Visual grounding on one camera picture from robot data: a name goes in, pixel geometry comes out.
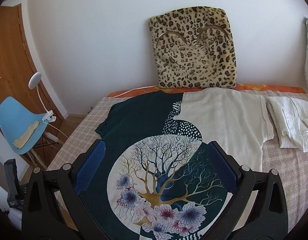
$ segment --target yellow towel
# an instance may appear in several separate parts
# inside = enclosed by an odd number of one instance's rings
[[[20,138],[14,141],[14,146],[21,149],[24,144],[27,143],[27,141],[30,139],[31,135],[34,133],[35,129],[39,126],[39,124],[39,121],[35,121],[34,123],[30,124],[26,132]]]

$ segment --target polka dot pattern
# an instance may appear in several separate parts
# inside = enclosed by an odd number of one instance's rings
[[[182,120],[174,120],[173,117],[181,112],[182,101],[173,104],[173,110],[169,113],[163,128],[163,134],[184,135],[202,141],[199,130],[192,123]]]

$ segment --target white cable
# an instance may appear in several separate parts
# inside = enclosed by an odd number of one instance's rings
[[[41,99],[41,97],[40,97],[40,93],[39,93],[39,86],[36,86],[36,90],[37,90],[37,94],[39,95],[39,99],[40,99],[40,101],[41,101],[41,103],[42,103],[42,105],[43,105],[44,109],[45,109],[45,110],[46,110],[46,112],[48,113],[49,111],[45,108],[45,105],[43,104],[42,99]]]
[[[44,121],[43,121],[44,122]],[[49,124],[48,122],[44,122],[44,123],[47,123],[47,124]],[[54,127],[53,125],[51,125],[51,124],[49,124],[50,126],[52,126],[52,127]],[[56,128],[56,127],[54,127],[56,130],[59,130],[58,128]],[[64,134],[61,130],[59,130],[62,134]],[[64,134],[64,136],[66,137],[66,138],[68,138],[65,134]]]
[[[126,92],[124,92],[124,93],[122,93],[122,94],[120,94],[120,95],[117,95],[117,96],[114,96],[114,97],[109,97],[109,98],[117,98],[117,97],[119,97],[119,96],[122,96],[122,95],[124,95],[124,94],[126,94],[126,93],[129,93],[129,92],[131,92],[131,91],[133,91],[133,90],[136,90],[136,89],[152,88],[152,87],[156,87],[156,86],[142,87],[142,88],[133,88],[133,89],[131,89],[131,90],[129,90],[129,91],[126,91]]]

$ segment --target folded cloth on chair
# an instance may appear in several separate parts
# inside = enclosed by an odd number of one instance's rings
[[[308,102],[288,97],[267,97],[280,148],[308,152]]]
[[[21,149],[30,139],[31,135],[34,133],[35,129],[39,126],[39,124],[39,121],[35,121],[34,123],[30,124],[25,133],[20,138],[14,141],[14,146],[18,149]]]

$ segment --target bed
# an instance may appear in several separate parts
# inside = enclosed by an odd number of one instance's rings
[[[243,93],[262,96],[286,96],[308,101],[308,94],[303,89],[296,87],[238,84],[234,89]],[[103,98],[69,137],[48,167],[48,170],[59,169],[64,163],[73,163],[79,154],[85,152],[96,139],[100,138],[95,129],[107,118],[114,104],[137,95],[158,90],[158,87],[150,87],[131,91],[118,91]],[[166,93],[183,93],[199,90],[164,89],[163,91]],[[262,150],[262,171],[268,172],[271,168],[276,168],[280,173],[287,201],[290,231],[308,208],[308,152],[303,153],[299,149],[280,149],[275,129],[274,139],[265,142]],[[56,195],[61,206],[65,208],[58,192]]]

